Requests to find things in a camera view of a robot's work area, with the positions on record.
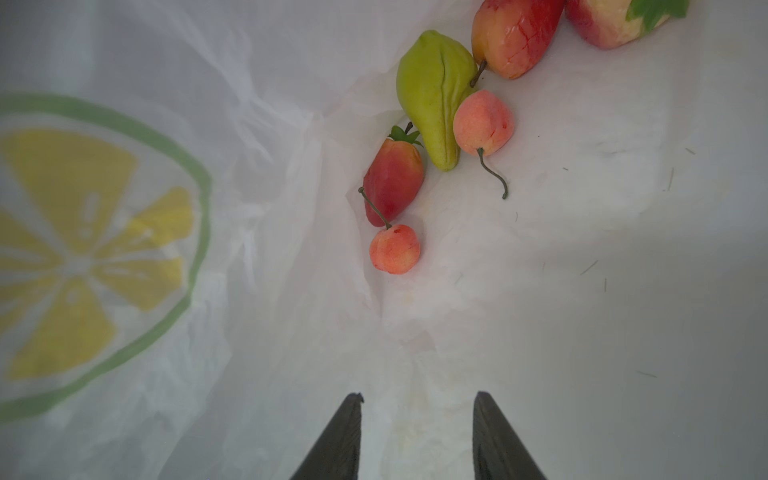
lemon slice print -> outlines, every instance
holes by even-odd
[[[49,410],[173,326],[209,201],[202,164],[146,125],[0,95],[0,423]]]

green ring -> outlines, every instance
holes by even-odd
[[[175,161],[192,176],[200,188],[199,201],[203,213],[200,219],[197,252],[189,270],[187,282],[189,287],[184,297],[170,309],[166,316],[143,335],[94,366],[74,382],[50,392],[0,402],[0,424],[47,412],[57,403],[85,387],[91,380],[119,367],[143,352],[166,333],[190,305],[190,295],[197,281],[197,272],[205,258],[210,242],[210,174],[198,159],[188,154],[176,142],[133,118],[77,98],[54,94],[0,94],[0,116],[26,113],[54,114],[98,125],[152,147]]]

cherry stem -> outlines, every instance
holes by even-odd
[[[491,175],[493,175],[494,177],[502,181],[502,184],[504,185],[504,194],[502,195],[502,200],[507,200],[507,196],[509,195],[509,188],[507,188],[507,182],[504,181],[501,175],[497,174],[496,172],[494,172],[493,170],[485,166],[485,162],[482,160],[483,151],[484,150],[482,148],[478,148],[478,155],[480,155],[480,165],[482,165],[482,167],[485,168],[488,171],[488,173],[490,173]]]
[[[475,75],[475,77],[469,82],[470,87],[474,88],[475,85],[477,85],[478,80],[480,80],[480,74],[482,73],[483,70],[485,70],[485,67],[487,66],[488,66],[488,61],[483,60],[480,62],[480,68],[478,68],[477,75]]]
[[[382,213],[381,213],[381,212],[379,212],[379,209],[378,209],[378,208],[376,208],[376,205],[374,205],[374,204],[373,204],[373,202],[371,201],[371,199],[369,199],[369,198],[368,198],[368,196],[366,195],[366,189],[365,189],[365,188],[363,188],[363,187],[360,187],[360,188],[359,188],[357,191],[359,191],[359,192],[360,192],[360,194],[362,194],[362,197],[366,199],[366,202],[368,202],[368,205],[370,205],[370,206],[371,206],[371,208],[373,209],[373,211],[375,211],[375,212],[376,212],[376,214],[377,214],[377,215],[379,215],[379,216],[382,218],[382,220],[384,220],[384,225],[386,225],[386,229],[387,229],[387,230],[389,230],[390,228],[392,228],[392,225],[391,225],[391,224],[390,224],[388,221],[386,221],[386,218],[384,218],[384,216],[382,215]]]

green pear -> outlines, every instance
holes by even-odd
[[[400,59],[397,98],[416,128],[432,163],[443,171],[458,163],[453,116],[475,91],[469,82],[477,73],[472,54],[456,40],[437,31],[422,33]]]

wrinkled plastic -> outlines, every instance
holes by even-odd
[[[388,276],[357,188],[407,123],[397,61],[427,28],[468,46],[479,3],[6,2],[4,92],[143,122],[212,189],[188,311],[0,425],[0,476],[289,478],[361,392],[360,478],[471,478],[482,389],[548,478],[765,477],[766,6],[692,2],[613,51],[561,22],[526,75],[484,74],[510,196],[427,163],[399,219],[421,259]]]

